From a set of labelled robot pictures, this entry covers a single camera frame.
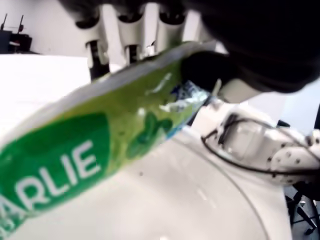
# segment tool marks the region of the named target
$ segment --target robotic hand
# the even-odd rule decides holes
[[[147,2],[160,5],[157,52],[181,41],[187,10],[201,14],[206,37],[200,41],[214,37],[223,43],[228,54],[196,53],[183,61],[181,75],[203,89],[214,91],[226,102],[240,103],[262,92],[292,93],[319,77],[320,34],[316,29],[320,2],[317,1],[303,4],[282,0],[59,1],[83,32],[92,80],[109,72],[100,6],[112,4],[116,10],[123,51],[131,64],[142,58]],[[319,139],[318,130],[304,137],[292,129],[275,128],[266,116],[252,109],[239,108],[203,142],[230,164],[267,174],[280,184],[311,182],[307,194],[320,200],[320,193],[315,190],[320,184]]]

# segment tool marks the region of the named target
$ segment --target black chair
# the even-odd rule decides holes
[[[282,120],[279,120],[278,122],[279,127],[290,127],[290,125]],[[315,119],[314,123],[315,129],[320,129],[320,106],[318,108],[318,113]],[[290,216],[290,224],[293,226],[294,219],[296,213],[298,213],[304,221],[306,221],[311,228],[307,229],[305,231],[305,235],[312,234],[316,229],[318,230],[319,236],[320,236],[320,217],[317,210],[316,202],[314,200],[320,200],[319,196],[319,183],[305,183],[305,182],[298,182],[293,185],[293,187],[297,190],[297,193],[294,195],[293,198],[290,198],[288,196],[285,196],[286,204],[288,207],[288,213]],[[307,212],[303,209],[304,202],[302,202],[302,197],[306,196],[309,198],[310,206],[312,208],[313,217],[315,219],[315,222],[312,220],[312,218],[307,214]]]

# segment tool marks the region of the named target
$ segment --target green packet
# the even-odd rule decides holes
[[[182,84],[186,43],[84,86],[35,113],[0,144],[0,239],[140,159],[207,99]]]

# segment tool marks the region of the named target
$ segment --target white wall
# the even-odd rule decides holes
[[[31,50],[45,55],[84,57],[82,36],[57,0],[38,0],[33,9]]]
[[[6,14],[4,30],[18,32],[21,16],[24,30],[22,33],[29,34],[33,26],[33,9],[37,0],[0,0],[0,23],[2,24]]]
[[[320,80],[317,80],[302,90],[288,95],[281,120],[302,133],[309,134],[314,129],[319,104]]]
[[[262,93],[248,100],[248,104],[278,122],[282,116],[288,95],[277,92]]]

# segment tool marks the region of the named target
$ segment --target white table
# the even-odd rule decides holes
[[[232,107],[231,104],[224,105],[218,111],[209,107],[201,108],[193,122],[192,130],[200,135],[209,133],[221,122],[224,115]],[[274,185],[249,172],[236,169],[222,160],[216,159],[215,163],[226,170],[228,175],[247,194],[260,214],[271,240],[292,239],[288,209],[282,186]]]
[[[90,79],[85,58],[0,55],[0,66],[3,84],[3,87],[0,87],[0,135],[42,106],[87,84]],[[201,113],[195,122],[199,123],[199,119],[202,119],[202,122],[211,121],[208,115]],[[223,167],[248,196],[270,239],[291,239],[282,187],[230,168],[218,159],[216,164]]]

